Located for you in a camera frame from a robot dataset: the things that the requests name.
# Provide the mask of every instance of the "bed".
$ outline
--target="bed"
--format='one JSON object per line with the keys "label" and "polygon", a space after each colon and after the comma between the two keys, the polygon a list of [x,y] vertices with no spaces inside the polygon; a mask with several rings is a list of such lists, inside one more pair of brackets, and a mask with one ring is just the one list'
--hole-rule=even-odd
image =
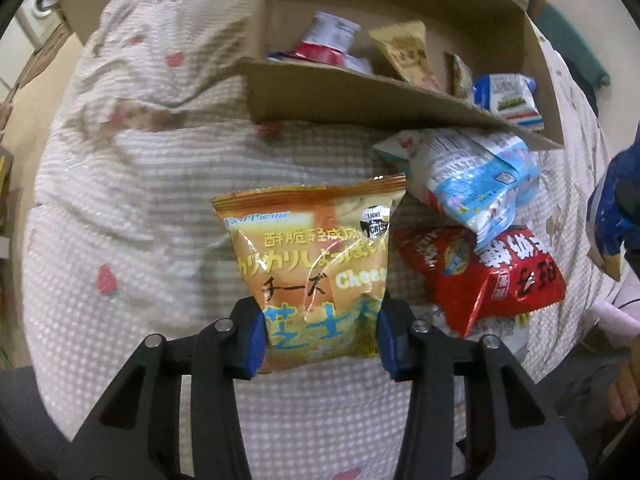
{"label": "bed", "polygon": [[[388,133],[286,122],[256,126],[237,74],[251,0],[113,0],[52,124],[24,243],[26,336],[45,406],[69,439],[153,332],[199,332],[248,295],[210,199],[253,187],[352,184],[389,173],[371,146]],[[536,200],[519,210],[551,247],[566,300],[533,313],[524,366],[539,381],[582,334],[583,311],[619,285],[588,260],[587,198],[609,161],[596,117],[540,35],[564,150],[535,154]],[[277,142],[264,140],[265,128]],[[441,219],[405,198],[395,226]],[[399,255],[388,288],[420,303]],[[183,384],[188,396],[189,381]],[[341,358],[236,384],[256,479],[390,478],[410,386],[376,359]],[[464,435],[462,407],[456,435]],[[193,472],[189,407],[181,467]]]}

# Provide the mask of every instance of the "person's arm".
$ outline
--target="person's arm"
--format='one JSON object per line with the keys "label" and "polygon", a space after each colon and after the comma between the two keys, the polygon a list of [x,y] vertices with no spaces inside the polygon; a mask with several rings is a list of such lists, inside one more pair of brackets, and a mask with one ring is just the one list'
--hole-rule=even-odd
{"label": "person's arm", "polygon": [[633,415],[640,406],[640,336],[631,347],[631,359],[620,365],[617,380],[609,387],[609,411],[616,420]]}

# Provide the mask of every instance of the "tan snack wrapper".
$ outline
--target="tan snack wrapper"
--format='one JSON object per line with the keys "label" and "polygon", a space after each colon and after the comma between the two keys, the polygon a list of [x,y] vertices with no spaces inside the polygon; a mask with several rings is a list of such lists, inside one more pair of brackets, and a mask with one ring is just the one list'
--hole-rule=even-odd
{"label": "tan snack wrapper", "polygon": [[451,95],[469,104],[474,103],[474,78],[471,70],[457,54],[449,54],[451,61]]}
{"label": "tan snack wrapper", "polygon": [[389,220],[404,184],[398,175],[212,201],[264,314],[270,344],[261,371],[377,355]]}
{"label": "tan snack wrapper", "polygon": [[374,28],[369,35],[405,81],[442,92],[427,55],[427,30],[423,22]]}

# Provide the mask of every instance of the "snack package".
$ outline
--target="snack package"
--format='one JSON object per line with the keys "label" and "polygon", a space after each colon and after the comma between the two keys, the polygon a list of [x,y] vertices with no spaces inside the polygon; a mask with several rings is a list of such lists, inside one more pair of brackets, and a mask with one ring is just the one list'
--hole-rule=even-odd
{"label": "snack package", "polygon": [[377,355],[389,218],[403,196],[398,175],[213,200],[264,313],[270,344],[262,371]]}
{"label": "snack package", "polygon": [[490,74],[476,79],[475,103],[510,123],[543,130],[545,123],[536,108],[536,82],[522,74]]}
{"label": "snack package", "polygon": [[638,216],[634,210],[639,209],[640,123],[634,143],[611,160],[587,202],[589,256],[618,282],[622,277],[622,245],[627,259],[631,252],[640,250],[640,224],[634,223],[634,216]]}
{"label": "snack package", "polygon": [[442,92],[427,55],[427,29],[423,22],[409,22],[369,31],[382,53],[408,83]]}
{"label": "snack package", "polygon": [[[449,327],[447,315],[436,304],[412,305],[411,310],[417,319],[428,321],[446,335],[460,337]],[[530,319],[529,312],[515,317],[483,317],[476,321],[465,339],[478,342],[483,335],[497,335],[516,359],[523,362],[528,352]]]}
{"label": "snack package", "polygon": [[474,78],[471,70],[460,56],[450,54],[451,58],[451,95],[462,99],[469,104],[474,104]]}
{"label": "snack package", "polygon": [[[308,61],[287,52],[270,52],[267,55],[267,59],[269,59],[270,61]],[[344,56],[344,67],[361,74],[373,75],[371,62],[365,57],[355,57],[351,54],[347,54],[346,56]]]}
{"label": "snack package", "polygon": [[468,337],[476,320],[514,317],[564,300],[566,285],[545,243],[512,226],[478,254],[463,227],[398,230],[398,250],[425,277],[427,301]]}
{"label": "snack package", "polygon": [[314,24],[290,54],[308,61],[344,66],[344,58],[353,44],[360,25],[328,14],[316,12]]}
{"label": "snack package", "polygon": [[474,128],[405,130],[373,148],[407,174],[407,191],[477,235],[478,248],[513,223],[538,191],[540,170],[522,140]]}

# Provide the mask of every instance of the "cardboard box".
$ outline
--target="cardboard box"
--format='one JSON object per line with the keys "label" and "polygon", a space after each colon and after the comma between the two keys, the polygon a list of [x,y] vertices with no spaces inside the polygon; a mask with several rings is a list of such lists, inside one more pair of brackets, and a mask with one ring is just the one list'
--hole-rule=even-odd
{"label": "cardboard box", "polygon": [[9,186],[11,167],[14,162],[14,156],[2,146],[0,146],[0,232],[4,230],[4,226],[8,220],[9,207]]}
{"label": "cardboard box", "polygon": [[[350,54],[367,57],[376,76],[309,63],[274,62],[268,52],[292,50],[324,10],[362,26]],[[545,119],[539,134],[520,129],[453,97],[400,80],[369,38],[375,27],[409,20],[427,27],[428,54],[446,88],[446,52],[455,51],[474,77],[517,72],[536,79],[536,103]],[[512,131],[533,150],[563,144],[560,113],[539,39],[512,0],[256,0],[242,64],[252,119],[362,124],[389,130],[480,126]]]}

